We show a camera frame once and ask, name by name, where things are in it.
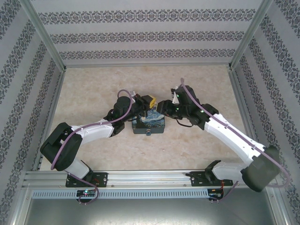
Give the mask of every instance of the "black cable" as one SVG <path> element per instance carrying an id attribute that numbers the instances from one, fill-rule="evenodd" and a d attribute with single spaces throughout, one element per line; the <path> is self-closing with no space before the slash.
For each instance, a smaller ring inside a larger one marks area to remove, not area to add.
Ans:
<path id="1" fill-rule="evenodd" d="M 137 120 L 137 118 L 135 118 L 135 119 L 132 119 L 132 120 L 128 120 L 128 122 L 132 122 L 132 121 L 134 121 L 134 120 Z"/>
<path id="2" fill-rule="evenodd" d="M 179 123 L 178 119 L 176 119 L 177 123 L 180 125 L 180 126 L 183 126 L 183 127 L 186 127 L 186 128 L 191 128 L 193 125 L 189 126 L 189 125 L 184 125 L 182 123 Z"/>

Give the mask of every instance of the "damask stripe pattern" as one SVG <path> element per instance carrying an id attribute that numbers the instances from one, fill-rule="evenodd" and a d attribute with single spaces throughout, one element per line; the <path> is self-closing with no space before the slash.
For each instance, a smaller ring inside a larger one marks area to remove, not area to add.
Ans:
<path id="1" fill-rule="evenodd" d="M 15 189 L 20 180 L 21 170 L 24 167 L 24 163 L 25 163 L 24 159 L 27 157 L 27 152 L 30 149 L 31 140 L 34 135 L 36 126 L 38 124 L 38 119 L 42 112 L 42 106 L 44 104 L 55 68 L 56 68 L 55 62 L 53 59 L 51 59 L 50 64 L 47 68 L 47 72 L 45 74 L 43 84 L 42 84 L 39 94 L 37 96 L 35 106 L 32 110 L 31 118 L 29 119 L 28 126 L 25 130 L 24 138 L 22 140 L 22 144 L 20 146 L 20 149 L 18 151 L 16 160 L 15 160 L 15 163 L 13 166 L 14 169 L 12 170 L 12 174 L 9 177 L 9 183 L 7 184 L 7 188 L 4 191 L 4 197 L 1 200 L 2 203 L 1 203 L 1 207 L 0 207 L 1 208 L 0 223 L 2 223 L 2 224 L 5 224 L 5 220 L 8 217 L 8 213 L 11 208 L 12 198 L 15 195 Z M 56 87 L 58 85 L 59 80 L 60 80 L 60 78 L 58 78 L 58 80 L 56 82 L 55 91 L 56 91 Z M 54 98 L 54 95 L 52 96 L 50 105 L 53 102 L 53 98 Z"/>
<path id="2" fill-rule="evenodd" d="M 13 110 L 11 111 L 8 121 L 6 122 L 6 127 L 4 127 L 0 141 L 0 169 L 2 168 L 2 164 L 5 161 L 5 155 L 10 148 L 10 143 L 12 142 L 12 138 L 15 135 L 16 127 L 18 126 L 19 119 L 23 114 L 23 110 L 27 103 L 33 83 L 38 75 L 38 71 L 42 64 L 46 51 L 46 46 L 43 42 L 41 42 L 27 72 L 26 78 L 21 87 L 20 93 L 18 94 L 18 98 L 16 100 L 16 103 L 14 104 Z"/>
<path id="3" fill-rule="evenodd" d="M 235 49 L 155 49 L 60 52 L 63 60 L 232 57 Z"/>
<path id="4" fill-rule="evenodd" d="M 243 91 L 243 88 L 242 88 L 242 85 L 241 85 L 239 76 L 237 76 L 237 78 L 238 78 L 238 82 L 239 82 L 239 85 L 240 85 L 240 89 L 241 89 L 242 95 L 243 95 L 243 97 L 244 97 L 244 99 L 245 99 L 245 104 L 246 104 L 247 111 L 248 111 L 248 114 L 249 114 L 249 117 L 250 117 L 250 120 L 251 120 L 252 127 L 253 127 L 253 129 L 254 129 L 254 133 L 255 133 L 256 140 L 257 140 L 257 142 L 260 142 L 260 141 L 259 141 L 259 137 L 258 137 L 258 135 L 257 135 L 257 131 L 256 131 L 256 128 L 255 128 L 255 125 L 254 125 L 254 121 L 253 121 L 253 118 L 252 118 L 252 115 L 251 115 L 251 111 L 250 111 L 249 106 L 248 106 L 247 101 L 246 101 L 246 96 L 245 96 L 245 93 L 244 93 L 244 91 Z M 285 158 L 282 156 L 282 152 L 281 152 L 281 150 L 280 150 L 281 148 L 280 148 L 279 144 L 278 144 L 278 143 L 274 143 L 273 145 L 279 150 L 279 160 L 280 160 L 280 164 L 287 170 L 287 165 L 286 165 L 286 162 L 285 162 Z M 282 180 L 285 180 L 285 175 L 283 174 L 282 171 L 280 171 L 280 174 L 279 174 L 279 175 L 280 175 L 280 177 L 281 177 Z"/>
<path id="5" fill-rule="evenodd" d="M 54 34 L 55 44 L 144 42 L 144 41 L 240 41 L 243 31 L 174 31 L 174 32 L 121 32 L 89 34 Z"/>
<path id="6" fill-rule="evenodd" d="M 5 97 L 5 93 L 12 82 L 12 78 L 15 76 L 17 69 L 20 66 L 21 60 L 24 57 L 25 51 L 31 39 L 35 33 L 35 28 L 30 20 L 26 23 L 24 29 L 18 41 L 16 42 L 13 51 L 8 57 L 6 64 L 1 70 L 0 74 L 0 104 L 2 104 L 2 99 Z"/>
<path id="7" fill-rule="evenodd" d="M 264 103 L 262 101 L 262 97 L 258 91 L 258 87 L 256 85 L 256 82 L 253 78 L 252 71 L 249 67 L 249 64 L 246 60 L 246 57 L 243 55 L 240 59 L 240 65 L 243 69 L 244 75 L 247 80 L 248 87 L 251 91 L 251 96 L 253 98 L 253 101 L 255 103 L 257 112 L 260 116 L 261 124 L 263 126 L 263 130 L 265 132 L 265 135 L 267 137 L 268 143 L 271 145 L 274 145 L 277 149 L 280 150 L 280 146 L 278 144 L 278 141 L 276 140 L 276 135 L 274 133 L 274 130 L 272 129 L 272 125 L 270 123 L 270 119 L 268 117 L 268 114 L 266 112 L 266 109 L 264 107 Z M 285 164 L 285 160 L 282 157 L 282 152 L 280 153 L 280 159 L 281 159 L 281 165 L 287 170 L 287 165 Z M 281 173 L 281 178 L 283 180 L 286 180 L 285 177 Z M 285 188 L 285 191 L 287 193 L 287 197 L 289 198 L 290 206 L 293 208 L 293 212 L 296 216 L 296 221 L 300 223 L 300 199 L 298 198 L 298 194 L 296 192 L 296 186 L 293 184 L 293 180 L 291 179 L 290 184 Z"/>
<path id="8" fill-rule="evenodd" d="M 287 48 L 283 44 L 278 32 L 274 28 L 268 16 L 262 20 L 260 27 L 267 38 L 273 53 L 276 55 L 277 61 L 280 63 L 282 71 L 285 73 L 293 92 L 295 93 L 298 103 L 300 104 L 300 75 L 299 69 L 294 64 L 293 58 L 290 56 Z"/>
<path id="9" fill-rule="evenodd" d="M 21 4 L 18 0 L 7 0 L 4 2 L 0 10 L 0 40 L 5 35 L 20 8 Z"/>
<path id="10" fill-rule="evenodd" d="M 298 3 L 295 0 L 276 0 L 276 4 L 285 15 L 297 37 L 300 38 L 300 7 Z"/>
<path id="11" fill-rule="evenodd" d="M 251 21 L 255 9 L 157 9 L 39 13 L 44 25 L 72 23 Z"/>
<path id="12" fill-rule="evenodd" d="M 276 85 L 267 61 L 264 58 L 255 38 L 250 41 L 249 48 L 253 54 L 259 71 L 262 74 L 266 88 L 273 101 L 274 107 L 277 110 L 278 117 L 281 120 L 281 125 L 283 125 L 283 130 L 286 133 L 286 137 L 288 137 L 289 144 L 292 146 L 291 149 L 294 151 L 294 156 L 298 159 L 298 163 L 300 163 L 300 135 L 297 134 L 297 129 L 295 128 L 295 124 L 289 115 L 285 101 L 281 97 L 279 88 Z"/>

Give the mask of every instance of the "metal frame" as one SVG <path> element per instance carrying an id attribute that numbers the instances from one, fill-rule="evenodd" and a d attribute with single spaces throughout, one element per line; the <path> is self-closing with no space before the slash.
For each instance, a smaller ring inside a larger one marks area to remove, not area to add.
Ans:
<path id="1" fill-rule="evenodd" d="M 249 116 L 249 112 L 246 107 L 246 102 L 245 99 L 243 98 L 238 80 L 237 80 L 237 75 L 234 70 L 227 69 L 229 78 L 232 84 L 233 92 L 235 95 L 235 98 L 238 103 L 239 111 L 242 117 L 242 121 L 245 127 L 245 131 L 247 136 L 252 138 L 253 140 L 257 141 L 256 135 L 254 132 L 254 129 L 251 125 L 251 119 Z M 266 187 L 266 191 L 269 197 L 269 201 L 273 210 L 273 214 L 276 220 L 276 223 L 278 225 L 291 225 L 291 221 L 289 219 L 282 195 L 280 193 L 280 190 L 278 188 L 273 188 L 273 187 Z"/>
<path id="2" fill-rule="evenodd" d="M 25 10 L 26 14 L 30 18 L 32 24 L 34 25 L 35 29 L 37 30 L 38 34 L 40 35 L 42 41 L 44 42 L 47 50 L 51 54 L 52 58 L 54 59 L 56 65 L 60 68 L 60 71 L 65 71 L 65 64 L 57 51 L 50 35 L 48 34 L 43 22 L 38 16 L 35 8 L 33 7 L 31 0 L 20 0 L 19 1 L 22 8 Z"/>
<path id="3" fill-rule="evenodd" d="M 228 74 L 232 83 L 233 92 L 237 99 L 239 111 L 242 116 L 242 120 L 245 126 L 246 133 L 249 137 L 254 138 L 254 130 L 250 124 L 249 114 L 246 108 L 245 100 L 242 97 L 240 87 L 237 83 L 237 77 L 234 71 L 227 67 Z M 58 101 L 56 97 L 56 103 L 53 105 L 52 114 L 55 112 L 55 107 Z M 203 171 L 203 170 L 166 170 L 166 171 L 96 171 L 108 173 L 107 187 L 100 188 L 104 191 L 122 190 L 184 190 L 193 191 L 207 190 L 216 187 L 192 187 L 191 181 L 185 173 L 191 171 Z M 12 225 L 21 225 L 25 223 L 26 215 L 30 207 L 30 202 L 33 193 L 36 190 L 51 190 L 61 192 L 62 190 L 84 190 L 86 188 L 67 188 L 65 187 L 67 173 L 65 172 L 53 172 L 53 171 L 32 171 L 26 172 L 23 184 L 21 187 L 21 193 L 17 201 L 17 205 L 11 221 Z M 247 188 L 245 184 L 239 184 L 236 188 Z M 283 198 L 281 193 L 276 188 L 266 188 L 269 202 L 278 225 L 291 224 L 288 217 Z"/>
<path id="4" fill-rule="evenodd" d="M 63 70 L 62 73 L 63 74 L 60 77 L 58 88 L 56 90 L 56 93 L 55 93 L 55 96 L 54 96 L 54 99 L 53 99 L 53 102 L 52 102 L 52 106 L 51 106 L 51 109 L 50 109 L 50 112 L 49 112 L 50 117 L 49 117 L 48 121 L 46 122 L 45 131 L 43 133 L 43 137 L 41 139 L 41 143 L 40 143 L 39 148 L 44 143 L 46 137 L 49 136 L 49 133 L 50 133 L 50 130 L 51 130 L 51 125 L 52 125 L 52 122 L 53 122 L 53 118 L 54 118 L 55 110 L 56 110 L 56 107 L 57 107 L 57 104 L 58 104 L 58 100 L 60 98 L 60 92 L 61 92 L 61 88 L 62 88 L 64 79 L 65 79 L 66 71 Z M 36 157 L 36 160 L 34 162 L 32 170 L 36 171 L 36 170 L 39 169 L 41 158 L 42 158 L 42 153 L 40 151 L 38 151 L 37 152 L 37 157 Z"/>
<path id="5" fill-rule="evenodd" d="M 56 96 L 54 98 L 54 104 L 50 111 L 50 118 L 47 122 L 45 132 L 42 138 L 42 142 L 49 135 L 52 120 L 54 117 L 55 109 L 59 100 L 60 90 L 63 84 L 65 75 L 65 65 L 54 46 L 49 34 L 43 26 L 40 18 L 38 17 L 30 0 L 20 0 L 21 5 L 30 17 L 32 23 L 36 27 L 39 35 L 44 41 L 48 51 L 54 58 L 60 70 L 63 71 L 63 76 L 59 83 Z M 241 93 L 240 86 L 237 81 L 237 77 L 233 68 L 238 64 L 242 54 L 244 53 L 249 41 L 251 40 L 254 32 L 259 26 L 266 11 L 270 7 L 272 0 L 263 0 L 260 7 L 257 10 L 245 36 L 243 37 L 236 53 L 234 54 L 231 63 L 227 66 L 229 78 L 232 84 L 233 92 L 236 97 L 239 111 L 243 120 L 246 134 L 255 140 L 255 132 L 250 123 L 250 117 L 247 111 L 246 103 Z M 222 63 L 167 63 L 167 64 L 109 64 L 109 65 L 72 65 L 68 68 L 78 67 L 123 67 L 123 66 L 180 66 L 180 65 L 223 65 Z M 38 153 L 37 159 L 34 164 L 34 169 L 38 169 L 38 164 L 41 159 L 41 154 Z M 167 171 L 105 171 L 108 173 L 107 187 L 100 190 L 194 190 L 195 187 L 191 186 L 190 178 L 185 176 L 185 173 L 191 171 L 201 170 L 167 170 Z M 27 212 L 30 208 L 30 202 L 32 196 L 36 190 L 82 190 L 85 188 L 67 188 L 65 187 L 67 174 L 65 172 L 52 172 L 52 171 L 32 171 L 26 172 L 23 184 L 21 187 L 20 195 L 15 205 L 15 211 L 12 215 L 12 225 L 20 225 L 25 223 Z M 220 187 L 197 187 L 199 190 L 207 190 L 211 188 Z M 247 188 L 245 184 L 239 184 L 236 188 Z M 273 210 L 273 214 L 278 225 L 289 225 L 291 221 L 287 214 L 283 198 L 280 190 L 277 188 L 266 188 L 267 195 Z"/>
<path id="6" fill-rule="evenodd" d="M 242 41 L 240 42 L 237 50 L 235 51 L 231 62 L 229 63 L 231 69 L 235 68 L 236 65 L 239 63 L 240 58 L 242 57 L 245 49 L 247 48 L 249 42 L 251 41 L 255 31 L 257 30 L 259 24 L 263 20 L 266 12 L 268 11 L 271 3 L 273 0 L 262 0 L 256 14 L 253 17 Z"/>

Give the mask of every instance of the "yellow object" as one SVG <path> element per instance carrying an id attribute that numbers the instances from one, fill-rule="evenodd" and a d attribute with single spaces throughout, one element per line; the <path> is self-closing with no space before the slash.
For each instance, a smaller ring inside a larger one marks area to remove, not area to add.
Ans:
<path id="1" fill-rule="evenodd" d="M 149 96 L 152 98 L 152 100 L 151 100 L 151 102 L 150 102 L 150 104 L 149 104 L 150 109 L 152 109 L 153 106 L 154 106 L 154 104 L 156 103 L 156 97 L 153 97 L 153 96 L 151 96 L 151 95 L 149 95 Z"/>

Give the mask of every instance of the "black mounting bracket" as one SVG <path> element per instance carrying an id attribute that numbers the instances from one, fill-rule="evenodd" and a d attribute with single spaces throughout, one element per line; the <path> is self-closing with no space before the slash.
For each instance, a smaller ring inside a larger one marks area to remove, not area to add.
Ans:
<path id="1" fill-rule="evenodd" d="M 107 185 L 108 173 L 106 172 L 94 172 L 90 183 L 96 185 L 98 188 L 105 188 Z M 67 188 L 92 188 L 90 185 L 83 183 L 74 177 L 67 175 L 66 181 Z"/>
<path id="2" fill-rule="evenodd" d="M 209 201 L 213 200 L 220 200 L 224 197 L 224 189 L 207 189 L 208 195 L 210 198 L 208 198 Z"/>
<path id="3" fill-rule="evenodd" d="M 190 177 L 192 187 L 211 187 L 211 186 L 221 186 L 221 180 L 209 181 L 205 176 L 205 171 L 192 171 L 186 173 L 186 176 Z M 223 180 L 224 186 L 232 186 L 232 180 Z"/>

